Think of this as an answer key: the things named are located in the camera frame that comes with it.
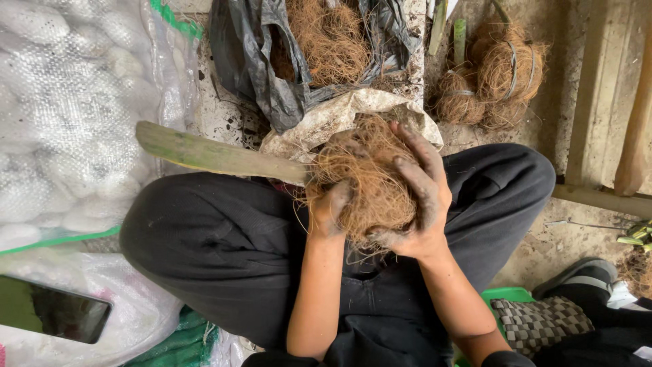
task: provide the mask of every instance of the black plastic bag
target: black plastic bag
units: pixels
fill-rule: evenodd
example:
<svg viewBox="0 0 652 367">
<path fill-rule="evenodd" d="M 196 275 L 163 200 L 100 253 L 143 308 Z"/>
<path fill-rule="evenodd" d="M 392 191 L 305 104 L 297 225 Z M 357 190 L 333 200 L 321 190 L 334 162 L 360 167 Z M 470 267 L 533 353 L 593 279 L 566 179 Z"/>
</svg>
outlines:
<svg viewBox="0 0 652 367">
<path fill-rule="evenodd" d="M 258 104 L 274 130 L 295 127 L 311 106 L 342 92 L 367 86 L 383 72 L 403 70 L 419 42 L 407 29 L 403 0 L 359 0 L 367 19 L 371 62 L 360 84 L 311 88 L 310 71 L 288 25 L 285 0 L 214 0 L 211 51 L 220 83 L 239 98 Z M 276 27 L 289 53 L 295 81 L 275 76 L 269 63 L 271 30 Z"/>
</svg>

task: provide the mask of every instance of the checkered fabric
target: checkered fabric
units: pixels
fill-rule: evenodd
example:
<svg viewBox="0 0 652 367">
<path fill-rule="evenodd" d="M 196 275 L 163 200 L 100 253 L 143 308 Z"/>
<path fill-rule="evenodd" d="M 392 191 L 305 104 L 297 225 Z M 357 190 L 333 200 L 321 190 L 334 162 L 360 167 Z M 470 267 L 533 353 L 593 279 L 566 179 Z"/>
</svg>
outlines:
<svg viewBox="0 0 652 367">
<path fill-rule="evenodd" d="M 551 297 L 538 302 L 491 300 L 500 316 L 507 343 L 527 358 L 565 336 L 583 334 L 595 328 L 582 309 L 564 297 Z"/>
</svg>

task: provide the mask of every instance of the smartphone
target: smartphone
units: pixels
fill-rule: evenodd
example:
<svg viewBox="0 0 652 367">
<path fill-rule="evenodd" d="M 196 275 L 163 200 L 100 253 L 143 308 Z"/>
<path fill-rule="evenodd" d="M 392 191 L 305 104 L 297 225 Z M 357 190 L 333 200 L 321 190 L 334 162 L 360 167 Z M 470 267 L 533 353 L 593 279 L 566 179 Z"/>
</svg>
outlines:
<svg viewBox="0 0 652 367">
<path fill-rule="evenodd" d="M 105 300 L 0 276 L 0 325 L 95 344 L 112 308 Z"/>
</svg>

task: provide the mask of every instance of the green stool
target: green stool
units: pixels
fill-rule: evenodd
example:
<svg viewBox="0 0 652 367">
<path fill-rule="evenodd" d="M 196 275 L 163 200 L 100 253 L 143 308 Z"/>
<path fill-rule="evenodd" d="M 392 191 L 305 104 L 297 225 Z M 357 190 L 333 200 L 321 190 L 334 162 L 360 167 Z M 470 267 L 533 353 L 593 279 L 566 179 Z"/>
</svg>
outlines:
<svg viewBox="0 0 652 367">
<path fill-rule="evenodd" d="M 532 302 L 535 299 L 521 287 L 502 287 L 502 288 L 493 288 L 487 289 L 486 291 L 480 294 L 480 297 L 484 300 L 484 303 L 487 304 L 489 310 L 491 310 L 490 301 L 496 298 L 504 298 L 512 302 Z M 494 312 L 494 317 L 496 318 L 496 324 L 498 324 L 498 330 L 505 338 L 505 328 L 503 328 L 503 323 L 500 321 L 500 318 Z M 471 367 L 471 364 L 466 361 L 464 356 L 455 361 L 456 367 Z"/>
</svg>

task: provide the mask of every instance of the hand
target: hand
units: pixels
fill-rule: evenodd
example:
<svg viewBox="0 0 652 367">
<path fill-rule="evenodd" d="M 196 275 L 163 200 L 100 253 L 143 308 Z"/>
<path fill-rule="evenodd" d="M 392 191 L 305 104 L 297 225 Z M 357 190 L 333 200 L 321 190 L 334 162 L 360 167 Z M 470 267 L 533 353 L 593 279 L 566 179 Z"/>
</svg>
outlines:
<svg viewBox="0 0 652 367">
<path fill-rule="evenodd" d="M 446 215 L 452 194 L 446 181 L 446 172 L 439 152 L 420 134 L 405 124 L 391 122 L 391 129 L 412 150 L 421 166 L 403 158 L 394 158 L 394 164 L 417 197 L 417 217 L 402 231 L 373 227 L 367 238 L 387 246 L 397 255 L 424 260 L 437 256 L 447 248 L 444 236 Z"/>
<path fill-rule="evenodd" d="M 320 199 L 310 203 L 310 224 L 308 239 L 339 239 L 342 242 L 346 235 L 339 226 L 342 209 L 351 201 L 353 192 L 348 181 L 341 181 L 331 188 Z"/>
</svg>

